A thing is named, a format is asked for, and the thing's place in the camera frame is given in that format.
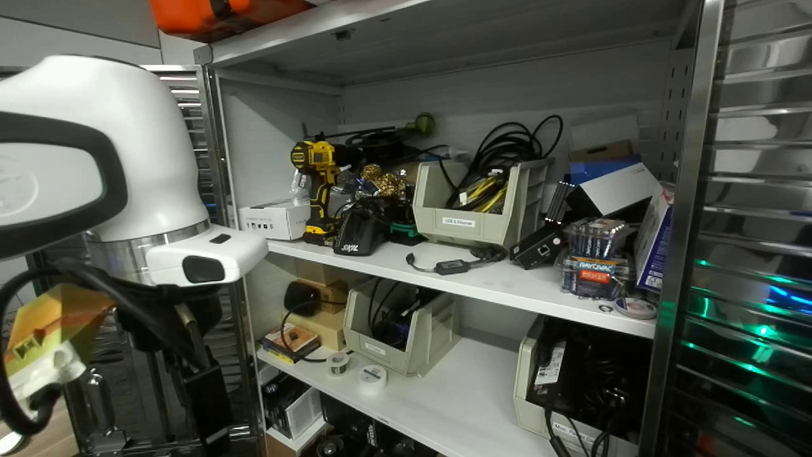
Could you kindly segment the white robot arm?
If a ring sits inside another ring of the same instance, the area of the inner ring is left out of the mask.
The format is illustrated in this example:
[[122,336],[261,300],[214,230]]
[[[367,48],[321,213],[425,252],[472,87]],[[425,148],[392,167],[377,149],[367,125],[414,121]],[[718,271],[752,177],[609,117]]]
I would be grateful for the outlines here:
[[197,446],[231,441],[221,364],[206,345],[214,294],[265,253],[256,233],[211,221],[176,102],[146,68],[96,55],[47,55],[0,82],[3,252],[33,253],[76,233],[90,260],[53,260],[3,284],[50,286],[5,307],[3,422],[47,426],[64,388],[90,371],[104,320],[160,353]]

